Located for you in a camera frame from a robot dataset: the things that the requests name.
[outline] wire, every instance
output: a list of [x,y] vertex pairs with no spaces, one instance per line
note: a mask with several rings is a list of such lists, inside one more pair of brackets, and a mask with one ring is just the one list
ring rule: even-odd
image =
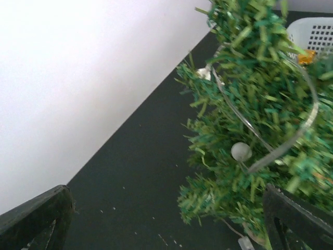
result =
[[310,88],[311,94],[312,94],[313,107],[312,107],[312,110],[311,110],[311,112],[310,112],[307,120],[301,126],[301,128],[298,129],[298,131],[296,131],[296,133],[294,134],[294,136],[291,137],[286,142],[284,142],[282,145],[280,145],[276,149],[273,149],[267,142],[265,142],[265,140],[263,140],[261,138],[261,136],[259,135],[259,132],[242,115],[242,113],[231,103],[231,101],[229,100],[228,96],[224,92],[224,84],[221,82],[221,80],[217,76],[217,73],[216,73],[215,69],[210,64],[206,65],[207,69],[211,68],[212,73],[213,73],[213,75],[215,77],[217,86],[219,87],[219,90],[222,93],[223,98],[227,102],[228,106],[232,109],[232,111],[236,114],[236,116],[243,122],[243,124],[246,127],[248,127],[248,129],[250,129],[250,131],[261,141],[261,143],[268,149],[268,151],[270,151],[269,154],[267,154],[266,156],[264,156],[260,160],[258,160],[255,163],[253,163],[252,166],[250,166],[250,168],[248,168],[247,173],[257,172],[261,168],[263,168],[263,167],[267,166],[268,164],[270,164],[271,162],[273,162],[274,160],[280,158],[285,152],[287,152],[295,144],[295,142],[298,140],[298,138],[300,138],[301,136],[303,136],[305,134],[305,132],[314,123],[315,118],[316,118],[316,116],[318,114],[318,110],[319,110],[319,99],[318,99],[318,95],[317,95],[317,91],[315,89],[315,86],[313,85],[313,83],[312,83],[312,81],[310,79],[310,76],[308,75],[308,73],[300,65],[298,65],[298,63],[294,62],[292,59],[286,58],[285,64],[289,65],[290,67],[291,66],[297,67],[299,69],[299,71],[302,73],[302,75],[303,75],[306,83],[308,84],[308,86]]
[[236,231],[232,226],[230,226],[230,224],[228,222],[226,222],[224,219],[221,219],[221,220],[229,227],[229,229],[231,231],[238,234],[241,238],[244,238],[244,235],[242,235],[240,232]]

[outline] white plastic basket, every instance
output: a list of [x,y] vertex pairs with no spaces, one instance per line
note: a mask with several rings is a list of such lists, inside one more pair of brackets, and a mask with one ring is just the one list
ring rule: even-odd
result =
[[[289,39],[302,49],[312,49],[317,54],[333,53],[333,18],[311,17],[299,19],[287,28]],[[297,55],[290,53],[292,59]]]

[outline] dark green floor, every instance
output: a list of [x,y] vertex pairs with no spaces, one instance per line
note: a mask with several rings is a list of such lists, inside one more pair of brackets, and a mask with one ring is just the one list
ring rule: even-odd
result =
[[[331,15],[291,12],[288,22],[310,16]],[[197,66],[216,48],[209,34],[194,49]],[[181,123],[196,111],[175,77],[173,71],[69,183],[78,213],[65,250],[240,249],[226,225],[207,218],[202,227],[187,226],[180,218],[179,185],[193,174]]]

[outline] orange ornament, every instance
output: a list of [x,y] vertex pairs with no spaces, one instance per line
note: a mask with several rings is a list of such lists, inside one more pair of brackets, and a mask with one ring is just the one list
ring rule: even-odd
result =
[[333,180],[330,179],[330,178],[326,178],[326,177],[323,177],[320,173],[313,173],[314,176],[316,176],[318,179],[320,180],[327,180],[329,181],[331,184],[333,184]]
[[298,63],[301,65],[308,65],[312,63],[316,56],[316,51],[311,49],[306,49],[305,52],[307,55],[298,55]]

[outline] white wall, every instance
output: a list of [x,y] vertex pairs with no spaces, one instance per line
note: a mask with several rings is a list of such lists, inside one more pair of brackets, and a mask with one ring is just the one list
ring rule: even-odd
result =
[[0,214],[75,175],[209,31],[209,5],[0,1]]
[[333,0],[288,0],[288,6],[295,11],[333,13]]

